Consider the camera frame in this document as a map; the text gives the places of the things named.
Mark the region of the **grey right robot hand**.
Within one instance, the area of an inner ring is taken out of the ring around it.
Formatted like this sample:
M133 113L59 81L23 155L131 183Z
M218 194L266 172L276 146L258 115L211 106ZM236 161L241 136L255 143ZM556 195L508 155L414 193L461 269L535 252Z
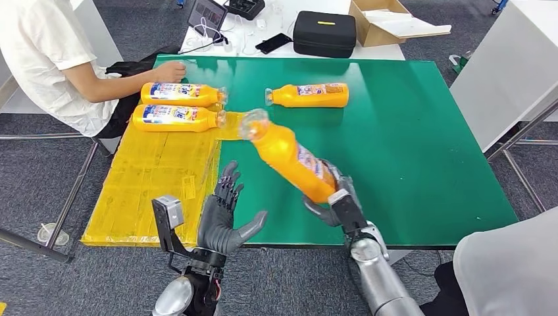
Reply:
M355 205L359 209L361 217L364 219L362 206L356 194L352 177L350 177L349 175L343 175L343 173L337 168L337 166L331 164L331 162L325 159L320 159L320 160L325 164L328 170L332 173L336 184L336 189L337 190L345 189L350 194L350 196L353 199L353 205ZM342 224L342 222L339 220L338 216L335 214L334 210L331 207L324 208L323 206L313 202L310 198L304 195L302 195L302 201L305 207L314 216L318 217L322 222L324 222L328 226L335 227L335 226L340 226Z

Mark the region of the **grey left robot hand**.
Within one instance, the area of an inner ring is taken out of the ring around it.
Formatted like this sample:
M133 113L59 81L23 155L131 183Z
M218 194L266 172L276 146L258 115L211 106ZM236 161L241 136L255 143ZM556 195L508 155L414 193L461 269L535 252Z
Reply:
M213 193L204 202L197 245L222 255L228 255L260 232L267 220L268 212L259 211L254 218L240 228L234 228L234 212L244 185L237 180L238 162L230 161L222 171Z

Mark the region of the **person's hand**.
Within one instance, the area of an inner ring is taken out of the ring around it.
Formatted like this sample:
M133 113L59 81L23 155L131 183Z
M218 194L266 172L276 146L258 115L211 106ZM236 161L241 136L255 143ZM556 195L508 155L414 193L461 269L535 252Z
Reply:
M153 81L160 83L180 83L186 76L186 65L180 61L169 61L153 70Z

